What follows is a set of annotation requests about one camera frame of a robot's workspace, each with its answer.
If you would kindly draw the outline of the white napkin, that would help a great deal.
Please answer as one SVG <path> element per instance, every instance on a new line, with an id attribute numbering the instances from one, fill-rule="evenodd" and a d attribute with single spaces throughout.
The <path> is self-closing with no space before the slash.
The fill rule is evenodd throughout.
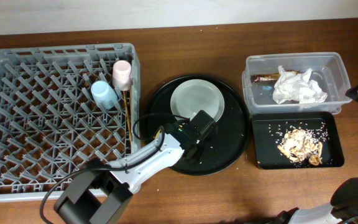
<path id="1" fill-rule="evenodd" d="M 309 68 L 304 73 L 290 72 L 279 66 L 280 77 L 274 84 L 273 100 L 279 105 L 286 101 L 297 101 L 299 104 L 325 102 L 328 94 L 317 81 L 311 79 L 312 71 Z"/>

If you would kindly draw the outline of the rice and peanut shell scraps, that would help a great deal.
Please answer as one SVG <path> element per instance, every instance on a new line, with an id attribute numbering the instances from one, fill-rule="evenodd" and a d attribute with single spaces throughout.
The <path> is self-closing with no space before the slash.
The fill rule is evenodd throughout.
<path id="1" fill-rule="evenodd" d="M 269 124 L 268 133 L 274 138 L 273 143 L 280 155 L 290 163 L 305 162 L 311 166 L 323 163 L 323 144 L 329 139 L 324 121 L 318 121 L 316 128 L 311 122 Z"/>

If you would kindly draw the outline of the blue plastic cup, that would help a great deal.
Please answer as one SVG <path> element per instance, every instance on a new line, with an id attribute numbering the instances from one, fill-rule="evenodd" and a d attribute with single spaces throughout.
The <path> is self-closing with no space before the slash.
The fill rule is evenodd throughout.
<path id="1" fill-rule="evenodd" d="M 118 101 L 118 96 L 108 82 L 98 80 L 91 86 L 91 94 L 97 105 L 102 105 L 106 110 L 111 109 Z"/>

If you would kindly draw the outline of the pink plastic cup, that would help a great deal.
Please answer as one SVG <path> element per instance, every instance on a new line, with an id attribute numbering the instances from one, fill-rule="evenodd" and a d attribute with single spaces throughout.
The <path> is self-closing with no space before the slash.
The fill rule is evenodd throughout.
<path id="1" fill-rule="evenodd" d="M 132 66 L 126 60 L 118 60 L 112 68 L 112 84 L 121 91 L 131 89 L 131 72 Z"/>

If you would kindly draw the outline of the yellow plastic bowl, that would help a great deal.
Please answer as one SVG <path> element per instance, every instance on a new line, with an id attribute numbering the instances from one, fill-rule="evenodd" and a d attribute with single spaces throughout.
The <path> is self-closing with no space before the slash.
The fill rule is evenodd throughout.
<path id="1" fill-rule="evenodd" d="M 155 139 L 157 139 L 159 136 L 160 136 L 160 133 L 161 133 L 161 129 L 159 129 L 158 131 L 157 131 L 157 133 L 155 134 Z"/>

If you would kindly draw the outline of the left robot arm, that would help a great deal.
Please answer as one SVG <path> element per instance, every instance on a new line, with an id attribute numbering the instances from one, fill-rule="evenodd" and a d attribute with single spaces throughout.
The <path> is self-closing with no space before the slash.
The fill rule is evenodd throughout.
<path id="1" fill-rule="evenodd" d="M 97 159 L 68 175 L 71 183 L 53 209 L 65 223 L 117 223 L 141 185 L 159 171 L 199 154 L 198 144 L 214 129 L 205 111 L 158 127 L 137 152 L 103 164 Z"/>

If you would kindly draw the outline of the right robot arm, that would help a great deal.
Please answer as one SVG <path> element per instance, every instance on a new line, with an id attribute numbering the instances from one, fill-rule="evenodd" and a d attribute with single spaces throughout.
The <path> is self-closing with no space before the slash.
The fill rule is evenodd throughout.
<path id="1" fill-rule="evenodd" d="M 256 122 L 290 124 L 295 121 L 311 121 L 313 126 L 318 121 L 325 124 L 328 132 L 323 147 L 331 153 L 332 164 L 324 167 L 340 167 L 344 164 L 344 156 L 337 132 L 334 116 L 329 112 L 261 114 Z M 271 221 L 272 223 L 358 223 L 358 177 L 348 179 L 333 194 L 331 201 L 319 207 L 301 210 L 282 211 Z"/>

